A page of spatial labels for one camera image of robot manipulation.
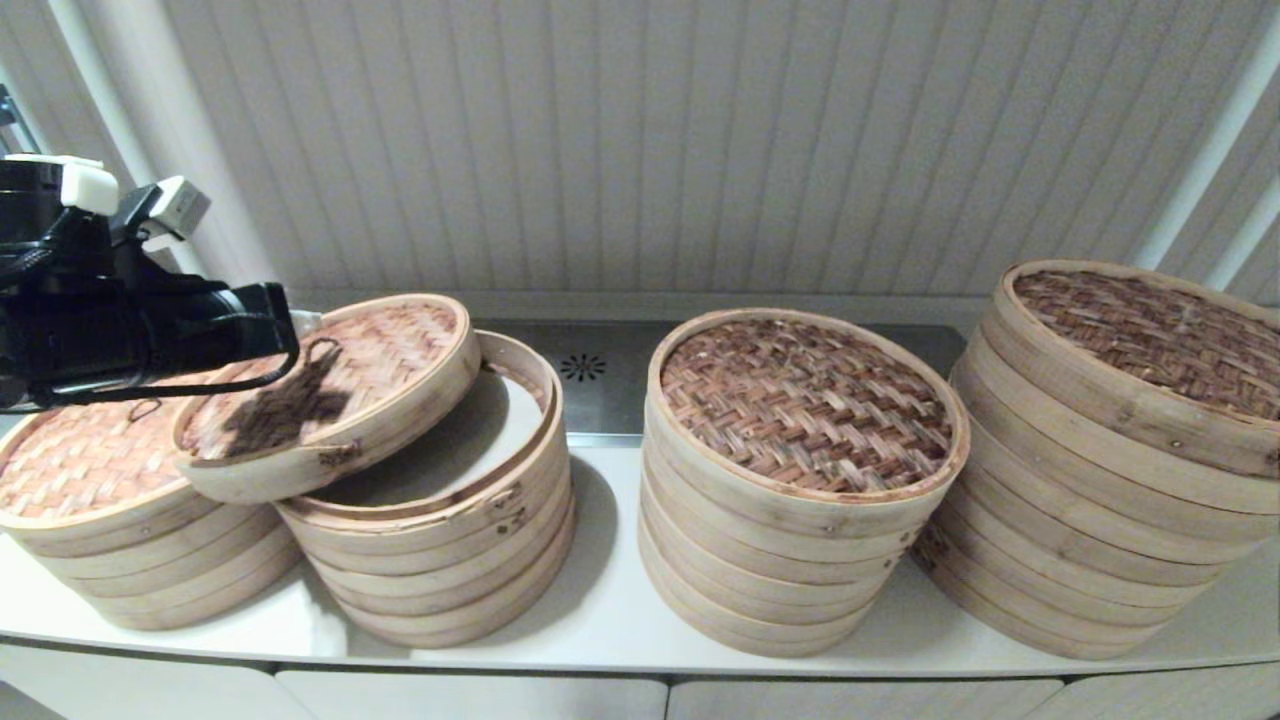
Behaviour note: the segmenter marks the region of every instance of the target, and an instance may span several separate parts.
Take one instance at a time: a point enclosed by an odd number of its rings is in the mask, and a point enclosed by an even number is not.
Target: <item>bamboo steamer basket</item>
[[[1015,266],[952,370],[973,454],[918,559],[1028,644],[1130,651],[1280,529],[1277,347],[1276,318],[1190,283]]]
[[[710,313],[649,365],[641,559],[712,639],[813,655],[856,629],[968,451],[954,391],[884,338]]]
[[[383,464],[276,503],[347,615],[398,644],[448,647],[493,633],[536,602],[572,543],[559,378],[515,340],[476,337],[485,372],[436,428]],[[503,382],[526,393],[532,421],[490,442],[467,418],[494,415],[483,393]],[[486,452],[467,473],[433,470],[470,452],[460,450],[466,442]]]
[[[116,625],[206,620],[301,560],[269,506],[215,502],[178,473],[166,436],[179,406],[52,410],[0,445],[0,527]]]
[[[404,447],[461,398],[480,366],[466,309],[399,295],[329,313],[305,359],[250,393],[192,398],[173,425],[178,466],[202,495],[260,503],[325,487]],[[275,359],[228,368],[252,377]]]

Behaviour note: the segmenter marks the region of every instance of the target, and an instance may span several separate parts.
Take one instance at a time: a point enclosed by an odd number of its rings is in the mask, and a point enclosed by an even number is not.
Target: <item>open bamboo steamer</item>
[[[206,620],[301,560],[271,507],[215,502],[178,473],[168,433],[179,405],[51,410],[0,445],[0,528],[116,625]]]
[[[641,559],[705,635],[813,655],[856,629],[968,451],[959,397],[884,338],[710,313],[649,365]]]
[[[974,445],[918,546],[979,619],[1130,651],[1280,529],[1280,322],[1087,261],[1012,268],[952,370]]]
[[[399,295],[325,314],[283,379],[192,398],[173,425],[178,468],[220,502],[260,503],[328,486],[404,447],[461,398],[480,366],[466,307]],[[274,357],[215,382],[261,374]]]
[[[397,644],[493,633],[536,602],[572,542],[559,378],[515,340],[476,337],[480,378],[436,427],[379,465],[276,503],[347,615]],[[515,393],[506,415],[486,395],[495,387]],[[492,430],[477,429],[485,414]],[[454,471],[458,457],[467,468]]]

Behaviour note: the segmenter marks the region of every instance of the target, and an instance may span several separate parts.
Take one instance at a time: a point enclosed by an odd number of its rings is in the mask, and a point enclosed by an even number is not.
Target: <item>woven bamboo lid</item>
[[[435,295],[340,309],[301,346],[283,379],[183,410],[178,466],[198,492],[223,502],[282,500],[372,465],[443,418],[480,365],[466,309]],[[252,377],[275,361],[218,379]]]
[[[197,384],[188,375],[159,384]],[[92,520],[188,487],[168,433],[182,400],[70,406],[33,415],[0,443],[0,525]]]
[[[899,498],[913,486],[932,486],[954,455],[959,401],[887,340],[783,310],[736,310],[694,323],[703,327],[659,347],[654,359],[666,407],[749,479],[818,496]],[[671,337],[678,336],[677,328]]]
[[[1039,270],[1014,292],[1048,329],[1146,383],[1280,420],[1280,325],[1142,275]]]

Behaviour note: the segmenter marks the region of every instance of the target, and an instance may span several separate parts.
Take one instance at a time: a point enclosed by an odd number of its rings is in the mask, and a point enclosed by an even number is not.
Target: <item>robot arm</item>
[[[284,288],[229,288],[169,273],[142,242],[183,237],[209,202],[182,178],[122,200],[101,164],[0,161],[0,411],[261,387],[298,357]],[[159,379],[285,354],[259,378],[148,387]]]

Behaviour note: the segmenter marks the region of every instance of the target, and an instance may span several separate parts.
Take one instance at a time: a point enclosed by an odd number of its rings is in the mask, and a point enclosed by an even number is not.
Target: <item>white countertop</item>
[[[102,620],[8,537],[0,537],[4,635],[200,657],[474,670],[859,678],[1098,674],[1280,660],[1280,539],[1239,561],[1156,638],[1126,657],[1078,661],[1006,638],[943,596],[911,562],[865,623],[815,657],[756,657],[684,624],[649,585],[636,550],[640,451],[576,447],[580,525],[548,593],[522,618],[465,647],[407,650],[351,625],[308,566],[259,598],[180,630]]]

